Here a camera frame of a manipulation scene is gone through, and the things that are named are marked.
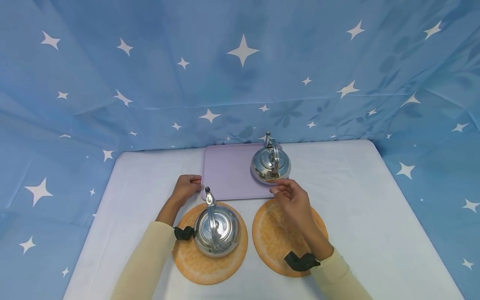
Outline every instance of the kettle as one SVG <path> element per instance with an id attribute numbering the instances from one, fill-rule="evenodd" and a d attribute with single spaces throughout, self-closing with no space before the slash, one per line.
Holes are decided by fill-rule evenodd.
<path id="1" fill-rule="evenodd" d="M 257 180 L 266 184 L 275 184 L 275 180 L 287 179 L 290 175 L 290 158 L 269 131 L 265 135 L 265 146 L 253 156 L 250 169 Z"/>
<path id="2" fill-rule="evenodd" d="M 195 221 L 194 240 L 206 256 L 223 257 L 230 254 L 240 241 L 241 225 L 233 210 L 216 205 L 209 187 L 205 187 L 207 208 Z"/>

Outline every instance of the round coaster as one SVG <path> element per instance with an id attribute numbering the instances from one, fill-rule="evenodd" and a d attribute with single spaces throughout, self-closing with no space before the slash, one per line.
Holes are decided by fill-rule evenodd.
<path id="1" fill-rule="evenodd" d="M 228 279 L 238 270 L 247 253 L 248 232 L 245 222 L 231 206 L 224 203 L 217 203 L 217 205 L 224 205 L 237 214 L 241 225 L 240 242 L 229 255 L 212 258 L 203 255 L 198 250 L 193 238 L 190 240 L 178 240 L 173 248 L 173 260 L 183 276 L 193 283 L 212 285 Z M 183 216 L 177 226 L 179 228 L 185 228 L 186 226 L 194 227 L 197 217 L 204 209 L 206 209 L 205 203 L 192 208 Z"/>
<path id="2" fill-rule="evenodd" d="M 312 208 L 313 219 L 320 231 L 328 238 L 325 224 Z M 285 220 L 282 208 L 275 199 L 264 203 L 253 220 L 252 237 L 255 249 L 263 262 L 275 272 L 288 277 L 303 277 L 310 271 L 293 271 L 285 262 L 285 256 L 293 251 L 298 257 L 310 252 L 300 231 Z"/>

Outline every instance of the sleeve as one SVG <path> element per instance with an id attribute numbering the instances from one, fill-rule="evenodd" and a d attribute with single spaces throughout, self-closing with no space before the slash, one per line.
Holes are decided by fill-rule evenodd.
<path id="1" fill-rule="evenodd" d="M 372 300 L 336 249 L 320 263 L 310 271 L 327 300 Z"/>
<path id="2" fill-rule="evenodd" d="M 171 226 L 151 222 L 124 266 L 110 300 L 151 300 L 175 241 Z"/>

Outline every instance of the purple tray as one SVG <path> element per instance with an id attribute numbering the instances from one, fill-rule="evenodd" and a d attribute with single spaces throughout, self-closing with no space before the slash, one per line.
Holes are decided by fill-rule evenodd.
<path id="1" fill-rule="evenodd" d="M 273 198 L 271 185 L 259 182 L 250 171 L 253 155 L 264 144 L 209 146 L 204 152 L 202 184 L 216 200 Z"/>

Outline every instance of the blue backdrop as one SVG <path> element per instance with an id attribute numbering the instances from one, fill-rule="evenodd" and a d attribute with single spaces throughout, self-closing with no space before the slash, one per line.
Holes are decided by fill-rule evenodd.
<path id="1" fill-rule="evenodd" d="M 266 130 L 372 140 L 480 297 L 480 2 L 5 0 L 0 28 L 1 299 L 62 298 L 121 152 Z"/>

